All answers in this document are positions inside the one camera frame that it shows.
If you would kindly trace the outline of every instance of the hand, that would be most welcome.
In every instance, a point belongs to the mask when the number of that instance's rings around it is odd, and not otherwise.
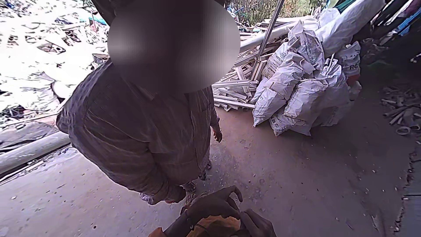
[[[219,128],[219,129],[217,130],[217,132],[216,132],[216,131],[215,131],[215,129],[213,129],[213,128],[212,128],[212,130],[213,130],[213,136],[214,136],[215,140],[216,140],[218,143],[220,143],[220,142],[222,141],[222,129],[221,129],[221,128]]]
[[[187,209],[187,215],[194,224],[210,215],[221,215],[223,218],[232,216],[240,219],[240,211],[235,201],[230,197],[231,193],[235,193],[238,200],[242,202],[241,192],[236,186],[231,186],[199,198]]]
[[[251,237],[276,237],[272,222],[259,216],[253,210],[247,209],[241,212],[240,217]]]

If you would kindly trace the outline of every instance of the man's right hand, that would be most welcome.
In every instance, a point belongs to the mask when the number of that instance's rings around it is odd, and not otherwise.
[[[241,222],[244,223],[251,237],[276,237],[272,222],[259,216],[251,209],[240,213]]]

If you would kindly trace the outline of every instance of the metal pole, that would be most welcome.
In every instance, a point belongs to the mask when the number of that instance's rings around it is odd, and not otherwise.
[[[266,31],[265,35],[264,35],[264,39],[262,41],[262,44],[260,45],[259,54],[257,55],[256,61],[254,62],[254,66],[253,66],[253,70],[252,70],[251,75],[253,75],[255,73],[255,70],[257,70],[257,67],[256,67],[257,60],[263,54],[263,51],[264,51],[264,49],[266,47],[266,44],[267,44],[267,41],[269,40],[269,36],[272,33],[273,26],[275,25],[276,19],[278,18],[278,15],[279,15],[279,12],[281,11],[282,6],[284,5],[284,1],[285,0],[278,0],[275,11],[273,12],[273,16],[270,19],[269,26],[267,28],[267,31]]]

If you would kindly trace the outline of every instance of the wrist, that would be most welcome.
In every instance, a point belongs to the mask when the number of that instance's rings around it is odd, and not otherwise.
[[[212,129],[214,132],[222,132],[222,128],[219,126],[219,124],[213,126]]]
[[[203,215],[201,211],[192,207],[186,210],[186,215],[191,219],[193,225],[196,225],[200,220],[206,218],[206,216]]]

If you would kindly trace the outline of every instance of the white plastic bag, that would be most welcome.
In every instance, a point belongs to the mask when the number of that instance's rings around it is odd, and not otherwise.
[[[335,54],[350,85],[360,77],[360,50],[360,43],[355,41],[352,45],[345,45]]]
[[[288,51],[298,53],[318,70],[325,64],[322,44],[314,31],[303,27],[302,21],[298,21],[288,33]]]
[[[299,83],[303,77],[303,68],[293,61],[294,55],[298,62],[301,62],[301,59],[304,60],[300,55],[289,52],[288,56],[285,57],[288,61],[282,63],[276,69],[275,74],[266,82],[266,87],[270,87],[272,90],[276,91],[283,96],[285,100],[289,100],[295,85]]]
[[[325,57],[331,56],[342,46],[349,44],[352,36],[383,7],[384,0],[356,0],[341,15],[316,30],[316,35],[322,42]]]
[[[273,129],[273,133],[275,134],[275,136],[279,136],[280,134],[294,126],[304,124],[304,121],[286,117],[285,115],[283,115],[283,113],[284,108],[281,108],[276,113],[274,113],[269,119],[270,127]]]
[[[285,107],[284,115],[292,119],[311,121],[319,112],[319,103],[326,88],[325,80],[306,79],[300,82]]]
[[[338,9],[336,8],[325,8],[320,13],[319,17],[319,26],[323,27],[327,23],[331,22],[335,18],[337,18],[341,13],[339,13]]]
[[[287,56],[288,43],[285,42],[275,51],[275,53],[269,58],[266,66],[263,68],[262,76],[271,78],[275,73],[276,69],[282,64],[284,58]]]
[[[326,60],[323,70],[316,73],[317,80],[326,80],[328,87],[326,88],[323,97],[320,101],[320,109],[342,106],[349,101],[348,85],[346,77],[342,72],[342,67],[338,64],[337,59]]]
[[[269,119],[272,114],[285,104],[286,100],[283,96],[270,88],[265,87],[263,93],[256,102],[256,107],[253,109],[253,127]]]
[[[348,103],[342,106],[335,106],[324,109],[320,117],[317,118],[319,122],[316,123],[319,123],[321,126],[333,126],[335,124],[338,124],[338,122],[348,114],[352,106],[354,106],[354,100],[358,97],[358,94],[360,93],[361,89],[361,84],[359,83],[359,81],[356,81],[354,85],[349,89],[350,100],[348,101]]]
[[[256,88],[256,93],[254,94],[253,98],[250,100],[250,104],[256,104],[257,100],[259,99],[260,95],[264,91],[264,86],[267,82],[267,77],[262,76],[262,80],[260,81],[259,85]]]

